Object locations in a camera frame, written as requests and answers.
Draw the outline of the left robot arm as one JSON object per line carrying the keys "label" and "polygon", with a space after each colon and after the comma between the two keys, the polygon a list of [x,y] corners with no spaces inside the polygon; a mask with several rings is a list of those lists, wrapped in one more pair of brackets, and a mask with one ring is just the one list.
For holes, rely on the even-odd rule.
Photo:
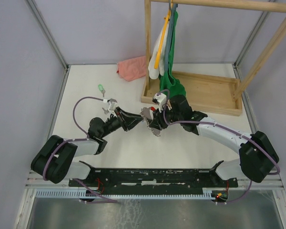
{"label": "left robot arm", "polygon": [[116,107],[109,118],[103,121],[93,118],[89,129],[84,130],[85,138],[64,139],[52,135],[31,162],[31,170],[41,175],[45,181],[54,184],[63,179],[78,178],[85,186],[95,183],[96,174],[82,162],[73,162],[73,158],[83,155],[98,155],[106,147],[107,135],[122,128],[130,131],[143,121],[140,114],[132,114]]}

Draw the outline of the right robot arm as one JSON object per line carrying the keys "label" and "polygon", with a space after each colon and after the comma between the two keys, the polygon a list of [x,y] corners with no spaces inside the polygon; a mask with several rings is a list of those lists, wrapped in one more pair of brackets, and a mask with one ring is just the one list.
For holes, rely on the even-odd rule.
{"label": "right robot arm", "polygon": [[279,157],[265,133],[251,134],[220,124],[207,114],[194,111],[180,94],[168,99],[166,94],[157,93],[153,102],[158,108],[150,108],[146,120],[155,135],[170,125],[180,124],[185,131],[210,138],[238,154],[238,159],[219,161],[211,168],[209,181],[213,186],[219,187],[241,175],[260,183],[266,176],[280,173]]}

